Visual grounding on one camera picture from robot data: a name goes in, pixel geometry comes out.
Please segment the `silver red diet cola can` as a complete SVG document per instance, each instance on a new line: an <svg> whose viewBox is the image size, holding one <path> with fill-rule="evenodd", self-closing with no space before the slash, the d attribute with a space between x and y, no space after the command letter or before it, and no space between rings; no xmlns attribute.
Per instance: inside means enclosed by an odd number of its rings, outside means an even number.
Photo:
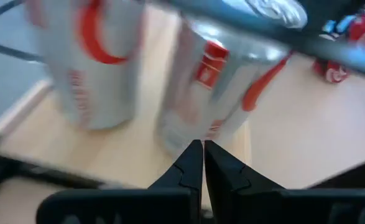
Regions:
<svg viewBox="0 0 365 224"><path fill-rule="evenodd" d="M64 115L87 129L136 110L144 5L137 0L24 0Z"/></svg>
<svg viewBox="0 0 365 224"><path fill-rule="evenodd" d="M284 44L182 14L158 130L174 154L219 141L247 120L292 52Z"/></svg>

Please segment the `wooden shelf black metal frame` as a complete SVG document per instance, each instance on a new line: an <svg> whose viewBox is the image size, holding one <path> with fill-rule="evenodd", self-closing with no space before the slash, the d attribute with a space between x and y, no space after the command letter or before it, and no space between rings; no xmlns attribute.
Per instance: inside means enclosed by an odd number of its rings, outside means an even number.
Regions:
<svg viewBox="0 0 365 224"><path fill-rule="evenodd" d="M112 129L70 124L43 81L18 103L24 111L0 139L0 156L147 187L175 160L156 124L180 19L150 7L135 118ZM224 140L234 156L286 187L307 187L365 162L365 77L338 86L314 76L311 60L291 58L251 117Z"/></svg>

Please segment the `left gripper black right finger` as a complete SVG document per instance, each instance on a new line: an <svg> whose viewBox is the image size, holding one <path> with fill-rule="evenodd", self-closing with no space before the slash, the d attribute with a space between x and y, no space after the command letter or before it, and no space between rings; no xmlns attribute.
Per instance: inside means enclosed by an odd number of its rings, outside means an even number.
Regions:
<svg viewBox="0 0 365 224"><path fill-rule="evenodd" d="M205 141L204 152L216 224L365 224L365 163L288 189L213 141Z"/></svg>

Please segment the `red Coca-Cola can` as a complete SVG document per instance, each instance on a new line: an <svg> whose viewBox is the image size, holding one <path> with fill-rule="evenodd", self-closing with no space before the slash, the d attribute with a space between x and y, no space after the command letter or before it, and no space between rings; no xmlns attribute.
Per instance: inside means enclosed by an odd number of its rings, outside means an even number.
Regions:
<svg viewBox="0 0 365 224"><path fill-rule="evenodd" d="M328 20L320 37L332 41L348 40L365 46L365 9L359 14L345 16L339 22ZM349 77L349 70L331 60L316 58L312 69L329 83L340 83Z"/></svg>

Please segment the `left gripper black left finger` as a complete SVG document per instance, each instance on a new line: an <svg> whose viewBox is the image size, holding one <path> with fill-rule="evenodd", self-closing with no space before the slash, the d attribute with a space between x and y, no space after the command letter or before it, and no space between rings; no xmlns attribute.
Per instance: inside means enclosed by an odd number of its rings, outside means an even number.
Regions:
<svg viewBox="0 0 365 224"><path fill-rule="evenodd" d="M73 189L47 197L36 224L199 224L203 145L194 140L146 189Z"/></svg>

